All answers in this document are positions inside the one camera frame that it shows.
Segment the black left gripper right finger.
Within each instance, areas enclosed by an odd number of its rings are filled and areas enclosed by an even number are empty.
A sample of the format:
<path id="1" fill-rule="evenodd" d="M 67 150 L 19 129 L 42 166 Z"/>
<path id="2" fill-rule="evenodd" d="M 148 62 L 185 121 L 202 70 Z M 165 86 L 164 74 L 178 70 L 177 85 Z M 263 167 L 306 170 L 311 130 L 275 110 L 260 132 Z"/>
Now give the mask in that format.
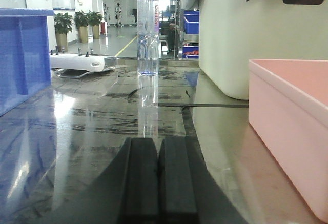
<path id="1" fill-rule="evenodd" d="M 161 223 L 246 223 L 188 137 L 167 136 L 159 151 Z"/>

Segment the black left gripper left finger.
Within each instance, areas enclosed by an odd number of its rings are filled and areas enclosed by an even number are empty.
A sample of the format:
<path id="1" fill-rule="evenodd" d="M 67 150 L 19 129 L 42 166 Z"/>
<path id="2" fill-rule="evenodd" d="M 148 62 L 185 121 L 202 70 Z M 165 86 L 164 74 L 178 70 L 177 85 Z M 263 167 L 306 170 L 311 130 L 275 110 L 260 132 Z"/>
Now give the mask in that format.
<path id="1" fill-rule="evenodd" d="M 155 223 L 157 152 L 150 138 L 127 138 L 110 165 L 46 223 Z"/>

